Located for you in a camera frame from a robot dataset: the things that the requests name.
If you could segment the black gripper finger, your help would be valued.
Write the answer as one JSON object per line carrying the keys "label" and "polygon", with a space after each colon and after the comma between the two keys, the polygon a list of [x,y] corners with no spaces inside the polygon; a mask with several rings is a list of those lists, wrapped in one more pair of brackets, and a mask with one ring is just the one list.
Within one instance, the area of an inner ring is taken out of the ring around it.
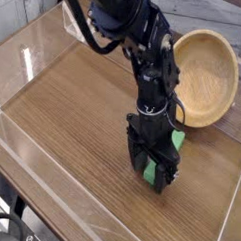
{"label": "black gripper finger", "polygon": [[145,152],[144,140],[138,135],[133,127],[127,127],[127,145],[130,155],[130,162],[135,171],[143,171],[146,167],[148,154]]}
{"label": "black gripper finger", "polygon": [[176,168],[173,165],[158,164],[155,166],[154,189],[160,194],[175,179]]}

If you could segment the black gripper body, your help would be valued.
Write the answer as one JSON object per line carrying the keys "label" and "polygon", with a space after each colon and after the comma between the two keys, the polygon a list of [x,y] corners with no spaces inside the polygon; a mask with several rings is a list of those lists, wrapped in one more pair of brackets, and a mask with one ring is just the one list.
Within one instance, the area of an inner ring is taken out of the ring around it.
{"label": "black gripper body", "polygon": [[166,109],[152,114],[130,113],[127,115],[128,126],[134,128],[144,141],[144,150],[156,164],[173,165],[178,171],[179,153],[173,143],[176,111]]}

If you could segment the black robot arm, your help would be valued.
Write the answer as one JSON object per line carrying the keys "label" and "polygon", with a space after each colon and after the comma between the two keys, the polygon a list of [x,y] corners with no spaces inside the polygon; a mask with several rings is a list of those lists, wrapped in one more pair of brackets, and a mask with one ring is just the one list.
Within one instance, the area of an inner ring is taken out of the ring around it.
{"label": "black robot arm", "polygon": [[155,163],[153,186],[158,193],[176,179],[181,161],[173,144],[175,91],[180,69],[174,55],[170,24],[151,0],[90,0],[85,13],[79,0],[67,0],[89,47],[103,55],[121,47],[136,79],[137,111],[127,115],[128,150],[138,171]]}

